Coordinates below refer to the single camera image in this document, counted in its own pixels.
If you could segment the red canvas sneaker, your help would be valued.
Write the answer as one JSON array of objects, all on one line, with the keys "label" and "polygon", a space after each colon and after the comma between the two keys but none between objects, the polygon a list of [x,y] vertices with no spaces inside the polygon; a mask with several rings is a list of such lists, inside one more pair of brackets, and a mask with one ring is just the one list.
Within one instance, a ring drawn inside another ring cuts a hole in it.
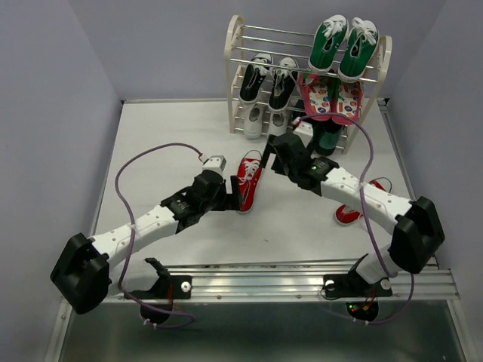
[{"label": "red canvas sneaker", "polygon": [[241,192],[239,213],[247,213],[254,204],[257,184],[263,169],[260,166],[262,154],[257,150],[248,151],[238,166],[238,187]]},{"label": "red canvas sneaker", "polygon": [[[392,191],[392,181],[385,177],[377,177],[369,182],[371,185],[378,189],[382,189],[385,192]],[[335,221],[342,226],[348,226],[354,222],[361,222],[363,215],[356,210],[348,207],[347,205],[342,205],[337,208],[334,214]]]}]

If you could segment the white sneaker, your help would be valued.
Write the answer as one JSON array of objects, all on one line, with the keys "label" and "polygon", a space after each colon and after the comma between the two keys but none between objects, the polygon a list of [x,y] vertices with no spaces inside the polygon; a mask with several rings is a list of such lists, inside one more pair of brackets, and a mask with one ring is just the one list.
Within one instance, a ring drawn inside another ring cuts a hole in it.
[{"label": "white sneaker", "polygon": [[280,136],[287,132],[288,125],[291,122],[291,111],[270,112],[269,126],[267,133],[269,135]]},{"label": "white sneaker", "polygon": [[244,135],[256,139],[262,135],[265,106],[259,103],[249,105],[245,110]]}]

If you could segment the black canvas sneaker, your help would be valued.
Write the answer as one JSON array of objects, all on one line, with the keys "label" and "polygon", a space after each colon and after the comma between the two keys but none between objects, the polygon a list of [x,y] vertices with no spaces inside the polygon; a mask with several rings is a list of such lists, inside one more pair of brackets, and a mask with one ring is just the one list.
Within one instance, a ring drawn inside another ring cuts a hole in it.
[{"label": "black canvas sneaker", "polygon": [[265,79],[272,74],[272,55],[258,53],[248,64],[239,91],[239,98],[245,104],[257,102]]},{"label": "black canvas sneaker", "polygon": [[283,112],[288,107],[298,78],[297,61],[292,57],[285,57],[278,62],[278,68],[273,73],[272,92],[268,106],[271,112]]}]

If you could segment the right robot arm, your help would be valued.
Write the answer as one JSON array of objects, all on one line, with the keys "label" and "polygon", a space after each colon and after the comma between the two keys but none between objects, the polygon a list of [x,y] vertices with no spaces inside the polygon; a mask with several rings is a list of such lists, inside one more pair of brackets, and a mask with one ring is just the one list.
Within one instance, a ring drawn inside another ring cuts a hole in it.
[{"label": "right robot arm", "polygon": [[340,202],[385,229],[390,244],[361,257],[346,275],[335,277],[333,294],[357,296],[381,279],[399,272],[418,274],[445,239],[434,203],[425,197],[416,201],[392,195],[356,179],[337,162],[313,158],[299,136],[270,136],[261,166],[275,155],[272,170],[299,186],[329,200]]}]

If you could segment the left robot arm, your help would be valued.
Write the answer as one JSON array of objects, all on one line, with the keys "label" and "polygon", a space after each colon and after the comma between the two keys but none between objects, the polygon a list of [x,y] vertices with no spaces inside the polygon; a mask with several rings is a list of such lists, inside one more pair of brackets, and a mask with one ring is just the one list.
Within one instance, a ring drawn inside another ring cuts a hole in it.
[{"label": "left robot arm", "polygon": [[72,236],[57,260],[50,279],[78,314],[96,308],[110,293],[110,272],[144,247],[176,235],[210,211],[238,210],[242,200],[238,177],[232,191],[219,173],[203,170],[192,185],[164,199],[133,222],[89,238]]}]

